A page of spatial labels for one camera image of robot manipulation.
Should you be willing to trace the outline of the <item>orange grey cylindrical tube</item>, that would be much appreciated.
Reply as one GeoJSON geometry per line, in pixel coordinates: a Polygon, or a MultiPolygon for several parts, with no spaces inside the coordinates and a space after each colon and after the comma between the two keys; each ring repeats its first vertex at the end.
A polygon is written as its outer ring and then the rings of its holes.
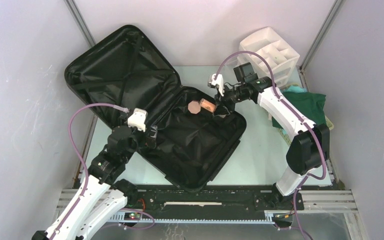
{"type": "Polygon", "coordinates": [[[210,102],[209,100],[206,100],[204,98],[202,98],[200,101],[199,101],[199,106],[204,109],[204,110],[207,110],[209,111],[210,113],[214,113],[217,106],[210,102]]]}

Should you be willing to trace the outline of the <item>pink brown small box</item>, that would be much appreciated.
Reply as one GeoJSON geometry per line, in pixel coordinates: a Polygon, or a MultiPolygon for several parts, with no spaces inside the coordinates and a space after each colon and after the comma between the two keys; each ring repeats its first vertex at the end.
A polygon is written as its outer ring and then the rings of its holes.
{"type": "Polygon", "coordinates": [[[191,113],[191,114],[198,114],[200,111],[201,111],[201,106],[200,106],[200,103],[196,100],[193,100],[191,101],[188,105],[187,105],[187,109],[188,111],[191,113]]]}

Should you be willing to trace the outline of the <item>black ribbed hard-shell suitcase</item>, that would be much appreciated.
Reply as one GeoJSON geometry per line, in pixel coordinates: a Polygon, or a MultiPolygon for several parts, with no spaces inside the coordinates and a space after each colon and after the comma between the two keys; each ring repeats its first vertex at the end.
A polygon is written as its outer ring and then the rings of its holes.
{"type": "Polygon", "coordinates": [[[65,69],[69,89],[110,128],[122,125],[111,104],[147,112],[155,143],[138,138],[137,153],[179,189],[198,192],[212,181],[236,150],[246,130],[238,112],[224,117],[188,111],[192,101],[213,96],[183,86],[175,68],[136,26],[124,25],[65,69]]]}

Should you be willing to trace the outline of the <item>turquoise t-shirt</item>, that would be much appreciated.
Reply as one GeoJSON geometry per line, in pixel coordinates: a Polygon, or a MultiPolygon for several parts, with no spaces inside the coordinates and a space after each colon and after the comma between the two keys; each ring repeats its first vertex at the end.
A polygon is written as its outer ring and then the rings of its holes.
{"type": "Polygon", "coordinates": [[[300,94],[300,93],[307,93],[308,90],[304,87],[301,87],[299,85],[295,85],[295,84],[291,84],[291,85],[288,85],[286,86],[283,90],[282,90],[283,93],[297,93],[297,94],[300,94]]]}

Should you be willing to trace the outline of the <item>white plastic drawer organizer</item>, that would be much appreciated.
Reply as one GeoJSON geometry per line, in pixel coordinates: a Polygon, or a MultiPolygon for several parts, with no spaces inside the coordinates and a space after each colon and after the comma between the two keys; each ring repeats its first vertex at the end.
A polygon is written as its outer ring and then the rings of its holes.
{"type": "Polygon", "coordinates": [[[238,50],[254,52],[263,57],[279,88],[287,85],[300,58],[299,53],[271,27],[262,28],[244,38],[238,50]]]}

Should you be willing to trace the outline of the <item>dark green garment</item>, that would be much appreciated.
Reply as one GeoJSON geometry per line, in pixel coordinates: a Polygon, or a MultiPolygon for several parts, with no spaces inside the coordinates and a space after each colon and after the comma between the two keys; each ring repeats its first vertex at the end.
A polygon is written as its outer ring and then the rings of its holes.
{"type": "Polygon", "coordinates": [[[283,95],[298,111],[317,125],[326,124],[326,95],[311,92],[283,92],[283,95]]]}

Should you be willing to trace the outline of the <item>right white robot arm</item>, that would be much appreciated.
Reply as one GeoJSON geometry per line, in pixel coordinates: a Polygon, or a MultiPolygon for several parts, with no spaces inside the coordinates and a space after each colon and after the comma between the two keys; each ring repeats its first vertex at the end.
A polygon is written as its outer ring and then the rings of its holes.
{"type": "Polygon", "coordinates": [[[291,141],[285,159],[287,167],[273,185],[267,197],[270,206],[284,209],[295,203],[298,190],[314,170],[321,168],[327,175],[326,161],[330,150],[330,129],[325,123],[316,124],[290,103],[268,76],[259,77],[251,63],[235,67],[237,84],[228,87],[223,76],[216,72],[209,77],[208,86],[216,89],[216,110],[232,113],[237,103],[252,100],[266,110],[286,131],[291,141]]]}

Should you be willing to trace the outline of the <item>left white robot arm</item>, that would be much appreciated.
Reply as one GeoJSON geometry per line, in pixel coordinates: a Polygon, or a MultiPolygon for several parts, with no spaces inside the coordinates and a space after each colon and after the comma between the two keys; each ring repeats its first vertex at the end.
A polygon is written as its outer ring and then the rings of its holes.
{"type": "Polygon", "coordinates": [[[46,230],[36,231],[32,239],[90,240],[113,214],[136,206],[137,187],[118,177],[134,152],[156,145],[157,133],[155,125],[145,131],[127,125],[115,127],[62,214],[46,230]]]}

